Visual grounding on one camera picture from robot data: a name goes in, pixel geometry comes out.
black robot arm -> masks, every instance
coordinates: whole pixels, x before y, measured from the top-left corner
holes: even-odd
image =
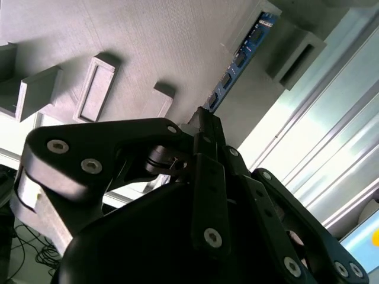
[[[217,117],[196,118],[194,135],[162,118],[28,135],[11,206],[63,256],[56,283],[368,283],[272,173],[248,171]],[[159,174],[169,183],[103,216],[107,191]]]

white surface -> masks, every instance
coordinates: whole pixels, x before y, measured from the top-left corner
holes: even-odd
[[[0,148],[21,155],[28,133],[34,128],[36,115],[18,123],[16,120],[0,115]]]

gray 3d-printed panel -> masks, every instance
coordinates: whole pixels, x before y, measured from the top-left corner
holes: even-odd
[[[109,54],[100,53],[92,58],[73,116],[75,120],[83,122],[99,120],[119,67],[120,62]]]

rectangular slot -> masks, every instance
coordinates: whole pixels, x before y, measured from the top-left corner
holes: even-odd
[[[212,96],[209,98],[210,108],[214,108],[214,106],[216,105],[218,101],[219,101],[219,95],[216,92],[214,92]]]
[[[314,50],[314,46],[311,44],[308,44],[306,48],[300,53],[298,58],[294,61],[294,63],[291,65],[291,67],[287,70],[287,72],[283,75],[282,79],[280,79],[280,83],[285,86],[296,74],[296,72],[301,68],[301,65],[305,63],[308,56],[312,53]]]
[[[224,89],[226,89],[229,86],[229,84],[231,83],[231,81],[232,81],[232,77],[230,76],[229,73],[226,72],[224,74],[224,76],[222,77],[222,79],[221,79],[221,85],[222,85],[222,87]]]

screw head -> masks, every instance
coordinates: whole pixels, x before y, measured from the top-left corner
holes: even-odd
[[[223,239],[221,238],[219,232],[217,232],[214,228],[207,228],[204,231],[204,239],[205,241],[215,249],[221,247],[223,244]]]
[[[178,132],[178,130],[176,130],[176,128],[173,127],[173,126],[171,126],[171,125],[167,126],[167,129],[168,129],[170,132],[172,132],[172,133],[177,133],[177,132]]]
[[[85,159],[82,161],[81,166],[82,170],[92,175],[97,175],[102,171],[101,163],[95,159]]]
[[[47,142],[47,148],[56,154],[64,154],[70,149],[68,144],[62,140],[50,140]]]
[[[340,262],[334,262],[334,265],[338,271],[339,274],[341,274],[343,277],[349,277],[349,272],[347,269],[342,265]]]
[[[350,262],[350,268],[351,268],[351,270],[353,270],[355,275],[357,275],[359,278],[363,278],[363,272],[361,271],[361,269],[359,269],[359,267],[357,265]]]
[[[234,148],[229,148],[229,152],[230,154],[232,154],[233,156],[236,156],[238,157],[238,151]]]
[[[265,179],[271,180],[271,176],[270,176],[270,174],[268,172],[263,172],[263,177]]]
[[[300,275],[301,275],[301,269],[300,269],[299,265],[295,262],[295,260],[293,260],[289,256],[286,256],[284,258],[283,262],[284,262],[285,268],[287,268],[287,270],[293,276],[295,276],[296,278],[300,277]]]

